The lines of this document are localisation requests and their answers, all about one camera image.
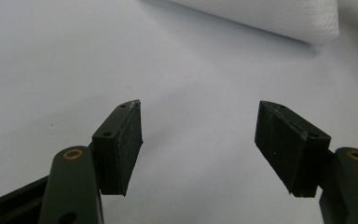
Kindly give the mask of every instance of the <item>white backdrop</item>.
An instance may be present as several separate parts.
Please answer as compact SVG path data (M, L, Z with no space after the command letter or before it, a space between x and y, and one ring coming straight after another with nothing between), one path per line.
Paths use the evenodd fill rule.
M166 1L0 1L0 196L133 99L145 143L105 223L323 223L255 146L257 108L358 147L358 28L315 48Z

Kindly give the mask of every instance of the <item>white surface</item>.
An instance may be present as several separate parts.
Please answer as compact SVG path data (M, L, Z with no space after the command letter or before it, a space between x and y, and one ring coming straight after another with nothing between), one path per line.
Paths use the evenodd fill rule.
M323 223L254 144L258 102L358 147L358 29L322 48L163 1L0 2L0 196L142 101L145 143L105 223Z
M337 0L170 0L272 33L322 45L338 36Z

